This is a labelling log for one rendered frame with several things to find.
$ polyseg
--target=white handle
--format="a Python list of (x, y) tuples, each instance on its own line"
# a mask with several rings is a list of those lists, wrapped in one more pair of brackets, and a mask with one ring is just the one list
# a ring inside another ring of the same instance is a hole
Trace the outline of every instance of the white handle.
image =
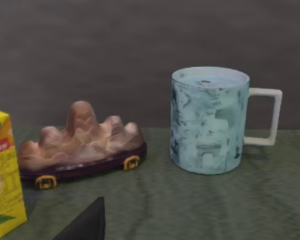
[(272, 115), (272, 125), (270, 130), (269, 138), (259, 137), (244, 137), (245, 145), (256, 145), (256, 146), (273, 146), (276, 143), (278, 124), (281, 110), (281, 103), (283, 98), (283, 92), (276, 89), (263, 89), (263, 88), (250, 88), (250, 97), (252, 96), (267, 96), (274, 97), (274, 107)]

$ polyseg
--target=yellow box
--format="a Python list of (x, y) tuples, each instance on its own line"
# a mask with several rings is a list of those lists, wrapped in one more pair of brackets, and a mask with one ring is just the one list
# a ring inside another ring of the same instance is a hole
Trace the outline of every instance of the yellow box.
[(0, 238), (26, 221), (12, 124), (0, 111)]

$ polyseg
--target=cup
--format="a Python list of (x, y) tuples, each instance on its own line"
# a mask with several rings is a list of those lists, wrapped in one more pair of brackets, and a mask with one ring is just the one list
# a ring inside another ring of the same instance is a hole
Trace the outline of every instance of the cup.
[[(274, 97), (269, 138), (246, 137), (248, 100)], [(190, 67), (172, 75), (170, 157), (180, 168), (204, 175), (240, 165), (243, 145), (273, 146), (283, 93), (250, 88), (250, 77), (222, 67)]]

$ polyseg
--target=green surface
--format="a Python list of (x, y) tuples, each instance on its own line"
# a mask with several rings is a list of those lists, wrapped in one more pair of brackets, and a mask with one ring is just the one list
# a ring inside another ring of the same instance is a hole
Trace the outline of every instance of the green surface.
[[(38, 131), (15, 129), (17, 145)], [(2, 239), (51, 240), (105, 197), (107, 240), (300, 240), (300, 131), (279, 131), (273, 147), (245, 147), (239, 168), (216, 176), (176, 167), (168, 129), (144, 133), (148, 157), (138, 169), (47, 191), (24, 185), (29, 221)]]

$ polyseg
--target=light blue mug with white handle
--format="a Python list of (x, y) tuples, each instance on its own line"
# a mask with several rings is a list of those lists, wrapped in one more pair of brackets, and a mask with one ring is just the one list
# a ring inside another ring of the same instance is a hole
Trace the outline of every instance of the light blue mug with white handle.
[[(269, 138), (245, 137), (249, 97), (274, 97)], [(190, 67), (172, 75), (170, 157), (180, 168), (205, 175), (240, 165), (244, 145), (276, 142), (283, 93), (250, 88), (250, 77), (222, 67)]]

